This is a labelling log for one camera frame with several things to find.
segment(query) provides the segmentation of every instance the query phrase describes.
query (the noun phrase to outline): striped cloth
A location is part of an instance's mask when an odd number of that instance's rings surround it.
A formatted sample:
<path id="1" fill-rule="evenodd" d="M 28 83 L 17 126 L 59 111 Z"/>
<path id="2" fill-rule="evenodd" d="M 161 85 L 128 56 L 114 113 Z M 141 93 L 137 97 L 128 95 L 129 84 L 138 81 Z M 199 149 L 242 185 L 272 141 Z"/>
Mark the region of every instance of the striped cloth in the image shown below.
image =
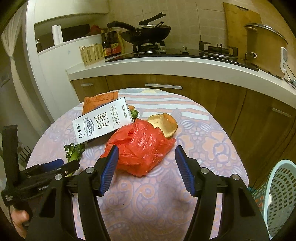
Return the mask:
<path id="1" fill-rule="evenodd" d="M 135 106 L 141 119 L 164 112 L 172 115 L 178 123 L 174 134 L 175 147 L 181 145 L 189 157 L 217 175 L 229 177 L 233 173 L 239 174 L 248 186 L 246 171 L 233 144 L 200 104 L 160 90 L 129 88 L 120 90 L 120 97 L 125 97 L 129 105 Z M 28 166 L 58 158 L 66 162 L 64 145 L 77 143 L 72 120 L 81 115 L 82 108 L 83 103 L 49 127 L 34 148 Z M 106 135 L 87 144 L 77 173 L 95 164 L 109 137 Z M 192 198 L 185 189 L 174 159 L 175 147 L 145 177 L 135 177 L 120 170 L 115 172 L 109 191 L 98 197 L 111 240 L 183 240 L 197 198 Z M 221 207 L 222 195 L 218 195 L 211 238 L 218 234 Z M 84 239 L 77 195 L 73 198 L 73 213 L 77 235 Z"/>

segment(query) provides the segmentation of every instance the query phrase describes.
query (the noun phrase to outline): human hand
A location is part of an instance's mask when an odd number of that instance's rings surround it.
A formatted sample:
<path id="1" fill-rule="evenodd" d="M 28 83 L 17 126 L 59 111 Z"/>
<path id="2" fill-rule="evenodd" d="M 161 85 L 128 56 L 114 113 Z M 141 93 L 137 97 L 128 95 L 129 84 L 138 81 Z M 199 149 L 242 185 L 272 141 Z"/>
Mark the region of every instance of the human hand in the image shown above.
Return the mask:
<path id="1" fill-rule="evenodd" d="M 29 221 L 30 219 L 29 214 L 24 210 L 15 209 L 11 213 L 11 219 L 18 234 L 23 238 L 26 238 L 27 230 L 25 230 L 22 224 L 26 221 Z"/>

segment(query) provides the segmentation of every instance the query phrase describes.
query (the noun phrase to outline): white countertop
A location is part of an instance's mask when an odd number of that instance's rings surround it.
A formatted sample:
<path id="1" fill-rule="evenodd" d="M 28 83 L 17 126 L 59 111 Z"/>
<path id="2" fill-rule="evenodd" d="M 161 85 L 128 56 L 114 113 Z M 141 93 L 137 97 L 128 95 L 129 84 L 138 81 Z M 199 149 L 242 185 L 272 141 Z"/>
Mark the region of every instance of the white countertop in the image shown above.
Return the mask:
<path id="1" fill-rule="evenodd" d="M 67 70 L 69 80 L 118 74 L 166 74 L 215 80 L 271 96 L 296 109 L 296 89 L 264 71 L 254 71 L 221 61 L 191 57 L 146 57 L 83 63 Z"/>

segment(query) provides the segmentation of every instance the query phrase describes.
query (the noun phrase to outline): wok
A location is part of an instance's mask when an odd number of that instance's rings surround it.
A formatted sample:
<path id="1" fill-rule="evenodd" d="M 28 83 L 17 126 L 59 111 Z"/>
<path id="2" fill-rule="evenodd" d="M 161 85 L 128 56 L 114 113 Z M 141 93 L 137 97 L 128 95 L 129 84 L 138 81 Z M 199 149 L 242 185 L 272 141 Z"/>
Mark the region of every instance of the wok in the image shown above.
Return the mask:
<path id="1" fill-rule="evenodd" d="M 144 21 L 140 21 L 139 24 L 141 26 L 136 28 L 127 23 L 117 22 L 117 21 L 108 23 L 107 27 L 127 29 L 128 31 L 125 31 L 120 35 L 125 41 L 131 44 L 140 45 L 145 43 L 158 43 L 164 40 L 169 35 L 171 27 L 167 25 L 163 25 L 163 22 L 160 22 L 156 25 L 149 24 L 149 22 L 152 22 L 161 17 L 164 17 L 165 15 L 166 14 L 163 14 L 161 12 L 152 18 L 149 18 Z"/>

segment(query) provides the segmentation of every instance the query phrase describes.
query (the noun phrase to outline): dish rack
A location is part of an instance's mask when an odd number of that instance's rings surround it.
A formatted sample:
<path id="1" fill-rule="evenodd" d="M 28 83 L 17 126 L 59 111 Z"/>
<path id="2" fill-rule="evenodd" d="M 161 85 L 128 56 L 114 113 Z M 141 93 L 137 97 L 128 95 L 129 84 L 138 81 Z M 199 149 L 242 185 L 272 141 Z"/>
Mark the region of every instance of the dish rack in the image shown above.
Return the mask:
<path id="1" fill-rule="evenodd" d="M 102 44 L 92 44 L 89 47 L 79 46 L 80 54 L 85 66 L 104 59 Z"/>

